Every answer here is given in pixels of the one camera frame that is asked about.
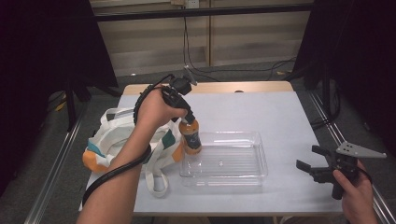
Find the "bottle label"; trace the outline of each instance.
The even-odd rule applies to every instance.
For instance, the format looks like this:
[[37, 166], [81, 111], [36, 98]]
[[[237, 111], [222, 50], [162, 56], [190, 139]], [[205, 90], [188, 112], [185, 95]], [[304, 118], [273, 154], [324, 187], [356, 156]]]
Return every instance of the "bottle label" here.
[[201, 140], [199, 138], [198, 132], [193, 134], [184, 134], [187, 146], [192, 149], [197, 149], [201, 146]]

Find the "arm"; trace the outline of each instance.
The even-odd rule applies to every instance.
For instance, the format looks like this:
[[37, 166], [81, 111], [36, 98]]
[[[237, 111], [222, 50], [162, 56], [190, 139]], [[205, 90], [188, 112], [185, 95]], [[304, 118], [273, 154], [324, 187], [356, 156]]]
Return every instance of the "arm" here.
[[[364, 169], [360, 161], [358, 166]], [[359, 173], [359, 179], [352, 184], [338, 170], [334, 170], [333, 175], [345, 191], [342, 204], [346, 219], [352, 224], [376, 224], [373, 188], [367, 176]]]
[[[184, 117], [187, 111], [174, 109], [163, 101], [161, 91], [152, 91], [139, 109], [131, 136], [111, 162], [108, 171], [140, 157], [155, 131], [171, 118]], [[85, 203], [78, 223], [131, 223], [142, 166], [138, 165], [107, 181]]]

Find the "dark curtain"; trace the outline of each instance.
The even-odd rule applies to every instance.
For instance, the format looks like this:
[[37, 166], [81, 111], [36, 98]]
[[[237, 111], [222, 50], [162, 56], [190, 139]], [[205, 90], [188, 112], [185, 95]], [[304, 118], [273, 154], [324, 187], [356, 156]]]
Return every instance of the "dark curtain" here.
[[88, 0], [0, 1], [1, 193], [31, 150], [49, 96], [66, 80], [72, 89], [117, 86], [97, 23], [70, 20], [90, 16]]

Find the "black metal frame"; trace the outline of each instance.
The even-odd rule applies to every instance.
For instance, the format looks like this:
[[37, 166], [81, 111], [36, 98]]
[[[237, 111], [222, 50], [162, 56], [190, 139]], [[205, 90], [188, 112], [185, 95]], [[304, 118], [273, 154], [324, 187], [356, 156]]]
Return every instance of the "black metal frame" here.
[[82, 22], [82, 21], [133, 21], [147, 19], [183, 18], [183, 17], [203, 17], [221, 16], [238, 14], [259, 14], [259, 13], [279, 13], [311, 11], [313, 9], [328, 10], [339, 7], [340, 3], [329, 3], [325, 5], [315, 5], [314, 3], [293, 4], [293, 5], [271, 5], [257, 7], [206, 7], [206, 8], [187, 8], [160, 11], [143, 11], [129, 13], [102, 13], [93, 17], [73, 17], [73, 18], [51, 18], [53, 21]]

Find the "metal rail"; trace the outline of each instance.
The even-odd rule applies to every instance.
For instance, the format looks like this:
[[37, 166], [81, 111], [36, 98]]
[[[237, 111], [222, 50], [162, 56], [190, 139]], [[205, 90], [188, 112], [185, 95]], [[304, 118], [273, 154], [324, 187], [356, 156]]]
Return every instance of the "metal rail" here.
[[64, 161], [67, 158], [67, 155], [70, 151], [71, 146], [77, 136], [79, 126], [81, 124], [81, 119], [85, 115], [89, 102], [83, 103], [78, 119], [71, 129], [69, 133], [67, 133], [66, 138], [64, 139], [64, 143], [58, 153], [58, 156], [55, 162], [52, 165], [52, 168], [49, 171], [49, 175], [44, 183], [43, 187], [40, 190], [37, 198], [35, 198], [35, 203], [31, 208], [26, 220], [25, 224], [36, 224], [39, 223], [41, 218], [44, 215], [44, 212], [47, 208], [47, 205], [50, 201], [50, 197], [52, 195], [53, 190], [55, 189], [55, 184], [59, 178], [59, 175], [64, 167]]

